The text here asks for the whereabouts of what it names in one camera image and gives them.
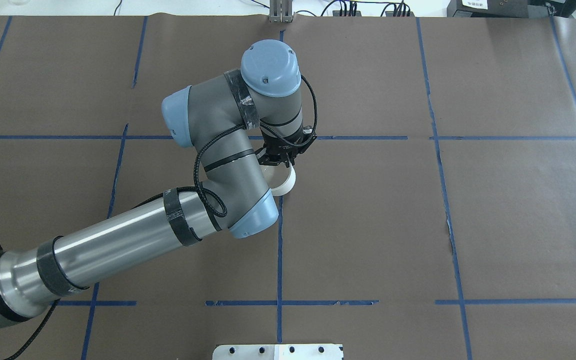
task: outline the white background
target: white background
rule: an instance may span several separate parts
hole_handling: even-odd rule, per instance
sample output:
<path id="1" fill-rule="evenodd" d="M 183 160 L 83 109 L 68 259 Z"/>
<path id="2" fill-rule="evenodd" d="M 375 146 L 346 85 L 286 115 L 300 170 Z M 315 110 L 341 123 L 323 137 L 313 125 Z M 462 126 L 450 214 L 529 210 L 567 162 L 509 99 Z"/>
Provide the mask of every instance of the white background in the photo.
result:
<path id="1" fill-rule="evenodd" d="M 0 15 L 78 15 L 109 16 L 115 11 L 119 0 L 29 0 L 24 5 L 11 2 L 19 0 L 0 0 Z M 269 0 L 258 0 L 268 5 Z M 292 9 L 310 10 L 319 15 L 329 1 L 327 0 L 294 0 Z M 406 0 L 406 4 L 416 16 L 446 16 L 446 5 L 450 0 Z M 357 9 L 362 16 L 379 16 L 382 4 L 359 4 Z M 327 13 L 338 10 L 339 4 L 329 7 Z M 268 14 L 265 9 L 249 0 L 123 0 L 118 15 L 144 16 L 155 13 L 176 15 L 250 15 Z"/>

